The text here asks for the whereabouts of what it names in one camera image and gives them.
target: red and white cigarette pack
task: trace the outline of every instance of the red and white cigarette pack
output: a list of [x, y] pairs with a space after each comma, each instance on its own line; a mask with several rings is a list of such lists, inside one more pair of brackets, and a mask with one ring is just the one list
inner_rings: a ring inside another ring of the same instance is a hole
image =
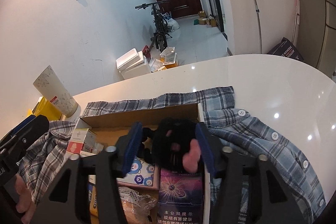
[[96, 142], [96, 135], [88, 128], [75, 129], [71, 135], [67, 151], [64, 155], [66, 161], [72, 154], [80, 154], [81, 151], [91, 153]]

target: handlebar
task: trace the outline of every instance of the handlebar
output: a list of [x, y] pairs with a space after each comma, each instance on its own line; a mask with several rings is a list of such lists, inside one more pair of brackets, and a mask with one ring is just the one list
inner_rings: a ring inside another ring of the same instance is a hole
[[158, 1], [158, 2], [153, 2], [153, 3], [148, 3], [148, 4], [144, 3], [142, 5], [136, 6], [135, 8], [138, 9], [138, 10], [139, 9], [146, 9], [149, 6], [153, 6], [155, 4], [161, 4], [161, 3], [165, 3], [165, 2], [170, 2], [170, 0], [161, 0], [161, 1]]

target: box flap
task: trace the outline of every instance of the box flap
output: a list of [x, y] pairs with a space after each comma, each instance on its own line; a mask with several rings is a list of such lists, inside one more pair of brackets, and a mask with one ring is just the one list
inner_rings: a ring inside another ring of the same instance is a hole
[[93, 128], [108, 128], [127, 127], [131, 126], [134, 122], [142, 122], [143, 125], [159, 124], [163, 118], [167, 117], [196, 121], [198, 118], [198, 104], [124, 111], [98, 116], [81, 117], [81, 119]]

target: black plush toy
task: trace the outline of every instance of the black plush toy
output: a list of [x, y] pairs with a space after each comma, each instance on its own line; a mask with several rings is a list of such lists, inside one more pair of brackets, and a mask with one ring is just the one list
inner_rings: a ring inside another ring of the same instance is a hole
[[165, 118], [155, 131], [143, 128], [142, 142], [151, 138], [152, 152], [142, 143], [137, 156], [149, 164], [186, 173], [183, 156], [190, 151], [190, 142], [195, 139], [195, 127], [196, 123], [191, 120]]

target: plaid shirt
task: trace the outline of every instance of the plaid shirt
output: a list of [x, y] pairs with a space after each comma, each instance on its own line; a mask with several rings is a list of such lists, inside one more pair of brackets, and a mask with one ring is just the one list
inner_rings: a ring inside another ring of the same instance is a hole
[[[284, 182], [288, 185], [307, 223], [313, 223], [325, 208], [321, 184], [313, 167], [303, 167], [305, 155], [289, 140], [278, 134], [273, 140], [275, 130], [251, 117], [246, 111], [240, 116], [235, 109], [234, 91], [230, 87], [219, 87], [194, 93], [168, 93], [154, 99], [127, 100], [122, 102], [92, 102], [83, 113], [84, 116], [140, 109], [155, 109], [171, 105], [201, 103], [204, 120], [211, 133], [222, 143], [234, 150], [258, 156], [265, 154], [274, 164]], [[39, 138], [19, 162], [20, 175], [33, 193], [35, 203], [43, 194], [61, 168], [61, 163], [71, 137], [74, 122], [50, 122], [49, 132]], [[216, 202], [221, 180], [211, 179], [211, 202]], [[239, 223], [245, 223], [248, 204], [248, 181], [243, 182], [241, 213]]]

